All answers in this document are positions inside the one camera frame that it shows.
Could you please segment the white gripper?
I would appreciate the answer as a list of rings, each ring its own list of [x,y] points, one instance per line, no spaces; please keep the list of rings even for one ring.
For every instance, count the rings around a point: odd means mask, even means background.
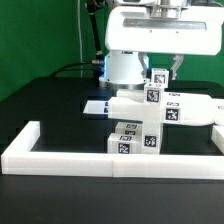
[[[139,52],[144,78],[146,53],[176,54],[170,69],[170,79],[175,80],[183,55],[220,51],[223,24],[224,7],[192,6],[189,0],[115,0],[105,45],[109,50]]]

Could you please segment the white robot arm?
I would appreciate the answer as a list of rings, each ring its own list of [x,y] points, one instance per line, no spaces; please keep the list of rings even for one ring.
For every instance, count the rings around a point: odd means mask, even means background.
[[[221,49],[224,5],[215,0],[87,0],[96,47],[103,63],[99,83],[135,88],[156,82],[150,53],[170,54],[174,79],[186,55]]]

